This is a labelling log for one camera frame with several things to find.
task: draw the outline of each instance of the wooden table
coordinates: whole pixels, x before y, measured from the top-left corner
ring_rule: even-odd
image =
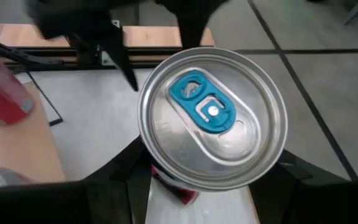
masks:
[[[127,47],[180,47],[178,27],[124,26]],[[0,43],[12,47],[68,47],[65,38],[44,40],[31,24],[0,24]],[[201,45],[214,45],[206,28]]]
[[[62,182],[65,174],[39,91],[33,83],[26,83],[25,87],[33,96],[35,107],[23,121],[0,126],[0,167],[37,182]]]

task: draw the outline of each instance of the white surface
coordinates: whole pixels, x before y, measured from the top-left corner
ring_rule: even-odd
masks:
[[[138,70],[142,86],[151,70]],[[64,122],[52,127],[68,180],[90,175],[139,135],[137,101],[117,70],[32,73]],[[53,111],[46,109],[48,117]],[[202,193],[182,205],[160,184],[153,183],[147,223],[257,223],[247,188]]]

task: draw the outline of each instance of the pull tab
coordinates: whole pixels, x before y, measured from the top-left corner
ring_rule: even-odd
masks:
[[[233,102],[201,71],[185,73],[169,88],[169,94],[203,131],[222,133],[234,124]]]

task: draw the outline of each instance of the blue pull tab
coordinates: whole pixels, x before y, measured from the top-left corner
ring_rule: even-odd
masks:
[[[169,94],[203,131],[222,133],[234,124],[233,102],[201,71],[185,73],[169,88]]]

